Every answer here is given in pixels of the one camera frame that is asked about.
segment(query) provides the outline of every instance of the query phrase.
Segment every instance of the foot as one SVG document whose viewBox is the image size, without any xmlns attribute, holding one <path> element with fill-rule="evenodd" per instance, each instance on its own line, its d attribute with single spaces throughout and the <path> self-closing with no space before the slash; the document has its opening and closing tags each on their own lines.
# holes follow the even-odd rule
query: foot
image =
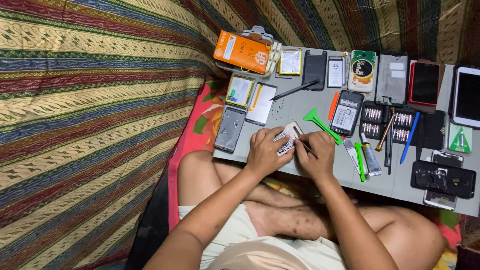
<svg viewBox="0 0 480 270">
<path fill-rule="evenodd" d="M 253 202 L 243 201 L 247 210 L 248 216 L 252 221 L 253 227 L 257 231 L 258 236 L 275 236 L 271 224 L 271 206 Z"/>
</svg>

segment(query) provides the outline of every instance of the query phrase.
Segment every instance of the yellow string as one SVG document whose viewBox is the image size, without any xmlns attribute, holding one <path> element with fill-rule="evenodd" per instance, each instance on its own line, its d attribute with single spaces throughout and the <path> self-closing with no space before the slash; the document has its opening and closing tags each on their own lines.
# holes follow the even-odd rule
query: yellow string
<svg viewBox="0 0 480 270">
<path fill-rule="evenodd" d="M 265 44 L 265 48 L 266 48 L 267 51 L 268 51 L 268 56 L 270 56 L 270 50 L 272 49 L 272 46 Z M 244 65 L 246 62 L 248 62 L 248 60 L 250 60 L 252 57 L 257 57 L 257 56 L 256 56 L 256 55 L 252 55 L 252 56 L 250 56 L 245 62 L 243 62 L 242 65 L 240 66 L 240 70 L 241 70 L 241 71 L 243 71 L 243 72 L 249 72 L 250 70 L 256 68 L 256 67 L 260 64 L 260 60 L 258 59 L 258 60 L 257 60 L 257 64 L 254 65 L 251 69 L 246 70 L 246 71 L 243 70 L 243 65 Z"/>
</svg>

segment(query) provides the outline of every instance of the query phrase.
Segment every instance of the red phone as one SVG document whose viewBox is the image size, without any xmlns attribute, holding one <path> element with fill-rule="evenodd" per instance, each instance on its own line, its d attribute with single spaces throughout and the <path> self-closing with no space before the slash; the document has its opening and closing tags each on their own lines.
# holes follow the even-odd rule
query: red phone
<svg viewBox="0 0 480 270">
<path fill-rule="evenodd" d="M 439 64 L 414 62 L 410 69 L 409 102 L 437 106 L 440 83 Z"/>
</svg>

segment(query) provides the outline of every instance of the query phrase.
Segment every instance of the striped fabric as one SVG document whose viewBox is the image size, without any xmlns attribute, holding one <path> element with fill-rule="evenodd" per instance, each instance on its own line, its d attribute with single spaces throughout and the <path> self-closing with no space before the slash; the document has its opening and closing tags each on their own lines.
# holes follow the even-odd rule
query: striped fabric
<svg viewBox="0 0 480 270">
<path fill-rule="evenodd" d="M 93 269 L 134 226 L 221 29 L 478 64 L 473 0 L 0 1 L 0 269 Z"/>
</svg>

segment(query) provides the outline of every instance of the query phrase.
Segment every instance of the hand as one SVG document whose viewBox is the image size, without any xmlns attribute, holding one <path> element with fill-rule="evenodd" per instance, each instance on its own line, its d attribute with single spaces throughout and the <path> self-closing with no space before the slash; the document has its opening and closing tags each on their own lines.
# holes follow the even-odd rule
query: hand
<svg viewBox="0 0 480 270">
<path fill-rule="evenodd" d="M 289 140 L 289 136 L 274 142 L 275 135 L 285 129 L 283 126 L 268 129 L 262 128 L 252 135 L 250 140 L 250 152 L 248 153 L 247 165 L 255 174 L 262 178 L 275 172 L 278 168 L 287 164 L 293 158 L 294 149 L 290 149 L 282 156 L 277 151 Z"/>
<path fill-rule="evenodd" d="M 295 148 L 300 164 L 310 177 L 321 179 L 333 177 L 333 161 L 335 158 L 335 139 L 325 131 L 310 132 L 299 136 L 303 142 L 308 142 L 312 150 L 318 155 L 307 153 L 303 143 L 295 140 Z"/>
</svg>

